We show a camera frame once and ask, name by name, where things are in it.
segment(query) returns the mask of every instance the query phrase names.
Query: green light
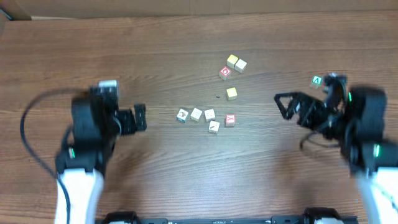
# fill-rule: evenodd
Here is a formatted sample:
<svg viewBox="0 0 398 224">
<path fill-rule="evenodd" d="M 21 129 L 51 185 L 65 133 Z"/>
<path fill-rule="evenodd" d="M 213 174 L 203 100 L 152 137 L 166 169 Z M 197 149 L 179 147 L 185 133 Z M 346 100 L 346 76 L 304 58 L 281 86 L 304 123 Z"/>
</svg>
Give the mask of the green light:
<svg viewBox="0 0 398 224">
<path fill-rule="evenodd" d="M 380 145 L 375 145 L 375 147 L 376 147 L 376 152 L 374 153 L 374 155 L 376 156 L 376 157 L 379 157 L 379 153 L 380 153 Z"/>
</svg>

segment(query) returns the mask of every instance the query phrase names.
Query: red cube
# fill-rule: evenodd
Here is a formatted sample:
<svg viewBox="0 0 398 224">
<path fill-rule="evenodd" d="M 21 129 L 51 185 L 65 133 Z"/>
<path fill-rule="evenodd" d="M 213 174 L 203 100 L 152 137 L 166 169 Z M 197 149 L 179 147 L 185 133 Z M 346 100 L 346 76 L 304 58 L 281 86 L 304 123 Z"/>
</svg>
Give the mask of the red cube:
<svg viewBox="0 0 398 224">
<path fill-rule="evenodd" d="M 227 114 L 225 115 L 225 126 L 233 127 L 235 126 L 236 116 L 235 114 Z"/>
<path fill-rule="evenodd" d="M 230 74 L 231 74 L 231 70 L 230 70 L 227 66 L 224 66 L 224 67 L 220 70 L 220 77 L 221 77 L 223 80 L 226 80 L 226 79 L 229 77 Z"/>
</svg>

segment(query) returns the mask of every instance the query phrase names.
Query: yellow cube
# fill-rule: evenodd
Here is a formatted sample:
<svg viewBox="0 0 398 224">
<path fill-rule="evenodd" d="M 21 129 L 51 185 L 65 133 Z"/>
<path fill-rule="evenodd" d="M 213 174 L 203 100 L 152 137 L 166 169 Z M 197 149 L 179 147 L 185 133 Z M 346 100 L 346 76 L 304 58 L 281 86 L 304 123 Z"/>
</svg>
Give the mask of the yellow cube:
<svg viewBox="0 0 398 224">
<path fill-rule="evenodd" d="M 228 67 L 230 68 L 235 68 L 235 64 L 238 61 L 238 57 L 235 55 L 230 55 L 229 58 L 226 61 L 226 64 L 228 65 Z"/>
<path fill-rule="evenodd" d="M 238 97 L 238 93 L 236 92 L 235 87 L 227 89 L 226 94 L 227 94 L 228 100 L 235 100 Z"/>
</svg>

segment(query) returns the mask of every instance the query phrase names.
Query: wooden table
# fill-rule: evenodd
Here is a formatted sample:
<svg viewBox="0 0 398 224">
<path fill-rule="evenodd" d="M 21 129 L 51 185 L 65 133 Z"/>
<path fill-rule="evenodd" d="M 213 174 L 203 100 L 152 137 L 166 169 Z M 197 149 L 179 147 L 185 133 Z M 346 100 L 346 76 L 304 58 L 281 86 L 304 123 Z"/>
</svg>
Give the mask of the wooden table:
<svg viewBox="0 0 398 224">
<path fill-rule="evenodd" d="M 0 222 L 52 223 L 55 181 L 25 152 L 22 110 L 39 93 L 118 79 L 122 107 L 147 105 L 147 131 L 121 138 L 106 173 L 98 217 L 259 218 L 333 207 L 366 223 L 361 196 L 339 150 L 305 157 L 308 133 L 284 121 L 273 96 L 309 87 L 314 75 L 345 73 L 348 83 L 384 87 L 386 135 L 398 134 L 398 13 L 293 13 L 8 22 L 0 44 Z M 248 62 L 223 81 L 230 54 Z M 236 87 L 238 99 L 227 101 Z M 215 109 L 208 123 L 176 120 L 180 108 Z M 226 113 L 237 124 L 224 127 Z M 71 123 L 70 96 L 34 108 L 27 136 L 53 165 Z"/>
</svg>

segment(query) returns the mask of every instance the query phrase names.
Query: wood grain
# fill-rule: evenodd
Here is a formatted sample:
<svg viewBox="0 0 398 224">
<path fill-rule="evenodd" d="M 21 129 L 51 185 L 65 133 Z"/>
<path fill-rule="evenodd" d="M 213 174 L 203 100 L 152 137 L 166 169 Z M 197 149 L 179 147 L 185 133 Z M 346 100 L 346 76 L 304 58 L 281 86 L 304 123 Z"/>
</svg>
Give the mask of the wood grain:
<svg viewBox="0 0 398 224">
<path fill-rule="evenodd" d="M 147 105 L 147 131 L 121 138 L 108 166 L 98 217 L 249 218 L 333 207 L 366 223 L 338 150 L 299 152 L 307 133 L 279 114 L 273 96 L 309 88 L 313 75 L 345 73 L 350 85 L 386 89 L 386 135 L 398 134 L 398 13 L 323 12 L 8 22 L 0 44 L 0 223 L 52 223 L 54 180 L 24 151 L 19 119 L 40 92 L 120 80 L 123 107 Z M 223 81 L 229 54 L 248 62 Z M 236 87 L 238 99 L 227 101 Z M 34 108 L 27 136 L 53 164 L 71 123 L 70 97 Z M 215 109 L 208 125 L 176 120 L 180 108 Z M 224 115 L 237 123 L 225 128 Z"/>
</svg>

